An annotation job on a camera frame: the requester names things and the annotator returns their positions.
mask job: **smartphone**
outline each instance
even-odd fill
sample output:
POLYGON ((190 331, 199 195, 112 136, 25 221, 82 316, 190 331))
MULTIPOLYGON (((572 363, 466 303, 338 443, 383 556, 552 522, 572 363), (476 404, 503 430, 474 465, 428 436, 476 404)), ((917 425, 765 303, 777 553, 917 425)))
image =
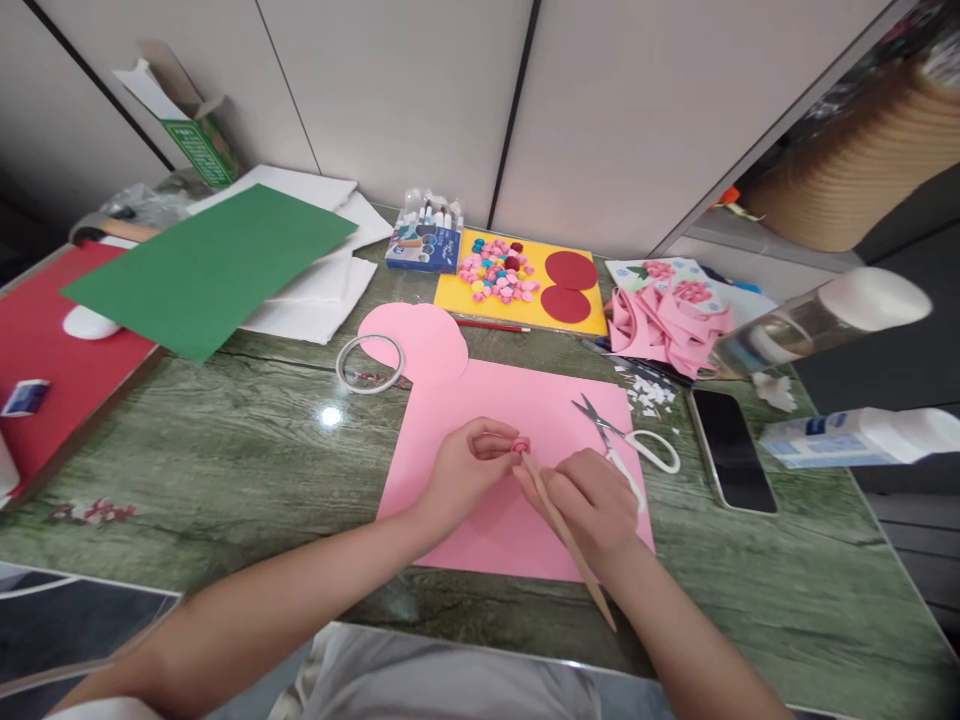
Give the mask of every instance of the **smartphone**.
POLYGON ((718 502, 729 510, 775 515, 777 500, 740 403, 730 395, 696 389, 688 402, 718 502))

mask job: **red paper circle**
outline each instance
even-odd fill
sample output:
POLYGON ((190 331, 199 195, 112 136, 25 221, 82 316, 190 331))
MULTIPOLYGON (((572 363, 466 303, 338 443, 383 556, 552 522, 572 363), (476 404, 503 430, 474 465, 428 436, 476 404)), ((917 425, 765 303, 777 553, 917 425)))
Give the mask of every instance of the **red paper circle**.
POLYGON ((589 258, 569 250, 550 255, 543 269, 551 280, 567 290, 589 290, 597 284, 597 266, 589 258))
POLYGON ((554 320, 578 323, 590 317, 590 301, 578 290, 551 285, 540 293, 540 304, 554 320))

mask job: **table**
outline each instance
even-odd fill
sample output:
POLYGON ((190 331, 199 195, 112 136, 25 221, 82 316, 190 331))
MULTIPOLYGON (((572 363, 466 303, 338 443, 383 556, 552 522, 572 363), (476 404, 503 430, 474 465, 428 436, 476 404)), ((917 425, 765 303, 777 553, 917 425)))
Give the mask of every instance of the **table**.
MULTIPOLYGON (((386 268, 384 249, 358 253, 381 267, 326 347, 240 331, 202 366, 162 358, 53 482, 0 515, 0 560, 194 592, 373 520, 408 391, 347 393, 334 360, 367 312, 430 301, 437 282, 386 268), (326 407, 342 414, 335 427, 320 421, 326 407), (136 514, 99 526, 54 519, 62 503, 101 497, 136 514)), ((569 335, 463 334, 476 359, 627 384, 569 335)), ((785 417, 747 383, 703 385, 737 397, 754 436, 785 417)), ((792 416, 813 414, 795 388, 792 416)), ((954 658, 849 472, 788 472, 760 448, 780 515, 729 512, 713 499, 685 403, 663 417, 634 416, 683 461, 679 475, 644 463, 660 559, 784 701, 865 720, 947 717, 954 658)), ((580 584, 412 567, 343 620, 652 676, 639 641, 611 634, 580 584)))

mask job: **white mouse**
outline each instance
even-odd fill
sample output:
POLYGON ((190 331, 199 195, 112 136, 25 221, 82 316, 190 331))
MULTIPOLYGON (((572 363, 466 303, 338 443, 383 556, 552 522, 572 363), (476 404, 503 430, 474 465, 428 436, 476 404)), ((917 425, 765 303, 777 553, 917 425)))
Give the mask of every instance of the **white mouse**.
POLYGON ((120 326, 113 320, 83 305, 77 305, 63 319, 63 331, 81 340, 102 340, 119 329, 120 326))

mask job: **eraser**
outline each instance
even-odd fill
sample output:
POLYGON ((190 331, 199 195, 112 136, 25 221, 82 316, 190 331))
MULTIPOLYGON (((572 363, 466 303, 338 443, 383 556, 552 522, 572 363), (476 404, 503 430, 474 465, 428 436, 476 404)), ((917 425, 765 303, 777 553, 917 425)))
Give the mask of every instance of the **eraser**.
POLYGON ((33 415, 40 409, 40 404, 49 389, 49 380, 21 380, 7 398, 3 411, 0 411, 0 417, 33 415))

